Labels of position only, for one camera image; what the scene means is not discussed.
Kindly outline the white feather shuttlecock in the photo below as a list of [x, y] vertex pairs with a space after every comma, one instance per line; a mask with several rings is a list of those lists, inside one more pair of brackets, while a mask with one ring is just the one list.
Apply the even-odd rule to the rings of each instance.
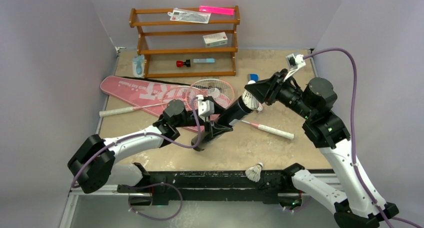
[[241, 97], [243, 103], [250, 110], [256, 111], [257, 113], [263, 110], [262, 104], [249, 91], [247, 91], [247, 89], [244, 90]]
[[245, 171], [246, 177], [255, 183], [259, 182], [261, 179], [261, 172], [264, 167], [264, 164], [262, 162], [258, 162], [256, 165], [251, 166]]

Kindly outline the black shuttlecock tube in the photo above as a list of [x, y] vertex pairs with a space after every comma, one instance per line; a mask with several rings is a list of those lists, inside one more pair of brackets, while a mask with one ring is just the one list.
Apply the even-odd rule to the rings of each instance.
[[[219, 122], [221, 124], [230, 125], [232, 128], [247, 115], [251, 114], [254, 110], [249, 109], [243, 102], [242, 97], [240, 96], [236, 99], [229, 107], [225, 108], [223, 114], [220, 115]], [[196, 135], [192, 140], [191, 144], [194, 146], [194, 150], [200, 152], [203, 151], [207, 144], [212, 140], [202, 140], [200, 134]]]

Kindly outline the pink badminton racket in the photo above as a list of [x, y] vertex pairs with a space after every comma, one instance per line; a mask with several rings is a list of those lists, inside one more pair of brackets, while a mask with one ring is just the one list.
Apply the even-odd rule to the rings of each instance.
[[173, 125], [195, 125], [196, 119], [201, 120], [198, 115], [198, 103], [196, 96], [187, 100], [186, 92], [190, 86], [178, 85], [165, 90], [158, 95], [158, 101], [151, 104], [141, 104], [106, 110], [99, 112], [100, 117], [114, 116], [125, 113], [130, 113], [138, 110], [158, 109], [155, 114], [160, 115], [164, 120], [167, 120]]
[[[194, 82], [186, 91], [186, 99], [190, 100], [197, 95], [208, 96], [207, 91], [209, 88], [219, 88], [220, 96], [218, 98], [213, 98], [219, 105], [223, 108], [228, 108], [230, 104], [235, 100], [235, 92], [233, 87], [226, 81], [216, 79], [216, 78], [206, 78], [201, 79]], [[259, 130], [264, 132], [277, 135], [289, 140], [293, 140], [295, 135], [290, 132], [282, 131], [270, 126], [266, 126], [263, 124], [253, 123], [245, 120], [241, 120], [241, 122], [249, 124]]]

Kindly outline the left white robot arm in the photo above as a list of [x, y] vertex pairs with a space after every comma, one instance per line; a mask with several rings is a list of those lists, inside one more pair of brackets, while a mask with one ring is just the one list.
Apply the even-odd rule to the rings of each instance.
[[221, 115], [226, 108], [211, 97], [196, 96], [190, 102], [190, 110], [182, 100], [171, 100], [158, 120], [145, 129], [127, 135], [101, 138], [89, 136], [68, 161], [67, 167], [73, 174], [72, 188], [81, 188], [86, 194], [103, 187], [114, 165], [119, 161], [143, 151], [175, 144], [180, 136], [178, 128], [210, 125], [209, 114]]

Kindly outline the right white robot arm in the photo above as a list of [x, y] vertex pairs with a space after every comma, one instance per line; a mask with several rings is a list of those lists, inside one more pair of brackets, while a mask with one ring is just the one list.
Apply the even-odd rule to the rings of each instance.
[[296, 164], [293, 172], [280, 179], [284, 190], [309, 194], [332, 213], [341, 228], [377, 228], [399, 213], [397, 206], [375, 189], [354, 154], [352, 136], [332, 111], [337, 94], [328, 80], [312, 78], [302, 89], [283, 69], [244, 88], [261, 104], [280, 102], [304, 118], [305, 135], [329, 162], [342, 187], [338, 190]]

